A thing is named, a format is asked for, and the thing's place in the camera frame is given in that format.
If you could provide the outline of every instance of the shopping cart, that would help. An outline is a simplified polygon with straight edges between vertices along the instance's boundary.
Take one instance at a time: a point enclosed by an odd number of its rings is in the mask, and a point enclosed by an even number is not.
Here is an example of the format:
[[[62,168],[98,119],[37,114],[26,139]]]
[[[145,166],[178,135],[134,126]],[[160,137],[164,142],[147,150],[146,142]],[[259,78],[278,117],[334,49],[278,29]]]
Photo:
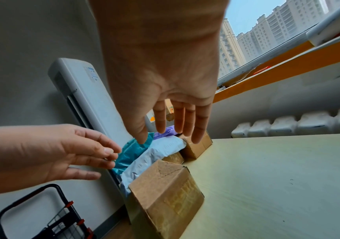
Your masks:
[[[96,239],[90,228],[84,225],[84,220],[81,219],[73,207],[73,201],[68,201],[63,194],[61,188],[57,184],[48,184],[31,192],[30,194],[13,202],[8,207],[0,212],[0,220],[4,213],[8,210],[22,204],[26,200],[36,196],[47,188],[53,187],[57,190],[60,198],[65,206],[53,217],[47,226],[32,239]],[[3,227],[0,223],[0,239],[7,239]]]

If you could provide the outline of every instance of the floor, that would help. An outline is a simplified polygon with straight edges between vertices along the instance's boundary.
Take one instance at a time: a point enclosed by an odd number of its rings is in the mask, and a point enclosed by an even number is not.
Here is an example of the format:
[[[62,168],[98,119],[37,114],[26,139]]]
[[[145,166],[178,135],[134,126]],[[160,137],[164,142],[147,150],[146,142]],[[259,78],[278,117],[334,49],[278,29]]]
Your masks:
[[[129,218],[122,220],[103,239],[134,239],[132,227],[129,224]]]

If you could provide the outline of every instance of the sky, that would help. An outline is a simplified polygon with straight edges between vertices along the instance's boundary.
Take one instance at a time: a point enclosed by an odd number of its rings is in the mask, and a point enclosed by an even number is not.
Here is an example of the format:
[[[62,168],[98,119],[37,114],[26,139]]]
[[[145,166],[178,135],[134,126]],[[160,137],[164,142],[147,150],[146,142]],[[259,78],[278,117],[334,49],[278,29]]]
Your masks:
[[[283,3],[285,0],[230,0],[225,17],[237,36],[250,31],[260,16],[265,14],[267,17],[276,6]]]

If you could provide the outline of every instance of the light green table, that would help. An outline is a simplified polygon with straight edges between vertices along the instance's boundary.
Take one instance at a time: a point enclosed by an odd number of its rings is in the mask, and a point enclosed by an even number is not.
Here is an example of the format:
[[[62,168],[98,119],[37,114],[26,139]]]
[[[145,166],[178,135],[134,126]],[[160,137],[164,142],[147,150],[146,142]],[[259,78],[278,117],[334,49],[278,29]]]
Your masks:
[[[185,164],[205,202],[182,239],[340,239],[340,134],[213,142]]]

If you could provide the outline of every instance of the cart handle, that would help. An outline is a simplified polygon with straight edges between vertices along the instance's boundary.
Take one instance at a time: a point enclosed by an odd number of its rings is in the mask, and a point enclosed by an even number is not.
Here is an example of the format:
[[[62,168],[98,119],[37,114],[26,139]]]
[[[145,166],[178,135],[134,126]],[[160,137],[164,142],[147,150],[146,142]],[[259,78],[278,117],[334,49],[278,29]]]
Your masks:
[[[9,206],[7,206],[6,208],[4,208],[1,212],[0,212],[0,220],[2,219],[2,216],[4,213],[6,213],[8,210],[22,204],[23,202],[25,202],[26,200],[36,196],[37,194],[41,193],[42,191],[44,191],[45,189],[49,188],[49,187],[53,187],[57,190],[60,198],[62,199],[63,203],[65,205],[67,205],[69,203],[69,201],[66,199],[65,195],[63,194],[62,189],[55,183],[50,183],[47,184],[45,186],[42,186],[38,189],[36,189],[35,191],[31,192],[30,194],[20,198],[19,200],[16,200],[15,202],[13,202],[12,204],[10,204]],[[7,239],[6,234],[4,233],[2,224],[0,223],[0,239]]]

